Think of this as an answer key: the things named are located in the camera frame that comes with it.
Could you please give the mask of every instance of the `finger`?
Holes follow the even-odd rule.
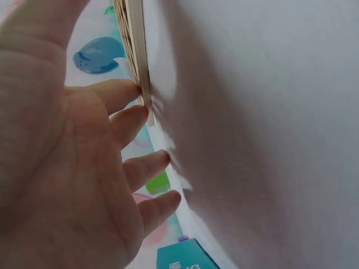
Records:
[[[30,39],[66,48],[73,27],[89,0],[23,1],[5,22],[4,28]]]
[[[140,202],[138,207],[144,224],[145,236],[164,223],[176,211],[180,201],[181,195],[176,191],[170,191],[152,200]]]
[[[111,129],[121,149],[135,139],[143,125],[145,125],[148,115],[147,108],[134,105],[118,112],[111,119]]]
[[[131,80],[108,80],[85,88],[100,97],[109,115],[124,109],[140,96],[140,87]]]
[[[129,159],[122,165],[132,192],[163,172],[169,164],[168,153],[160,150],[148,155]]]

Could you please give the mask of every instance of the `blue blob illustration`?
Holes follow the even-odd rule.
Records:
[[[102,37],[88,42],[73,56],[75,66],[88,74],[100,75],[118,67],[115,58],[124,58],[125,49],[115,38]]]

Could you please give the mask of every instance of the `white surface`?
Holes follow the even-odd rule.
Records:
[[[150,132],[186,188],[184,232],[223,269],[357,268],[359,3],[144,10]]]

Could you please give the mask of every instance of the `book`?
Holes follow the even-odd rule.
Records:
[[[152,126],[154,120],[142,0],[114,0],[114,10],[132,76],[141,87],[141,103],[149,110],[148,125]]]

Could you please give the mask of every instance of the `palm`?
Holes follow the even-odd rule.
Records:
[[[56,258],[63,267],[125,266],[179,203],[176,193],[139,205],[132,198],[169,162],[162,151],[122,164],[120,150],[148,113],[135,106],[111,122],[108,115],[137,98],[137,86],[123,80],[63,86],[66,44],[85,2],[76,2],[72,17],[55,15],[66,20],[59,27],[50,25],[53,14],[33,18],[63,10],[70,0],[28,0],[1,31],[0,216],[6,222],[0,233],[6,236],[0,244],[24,257],[8,255],[12,267],[39,252],[49,252],[44,265]]]

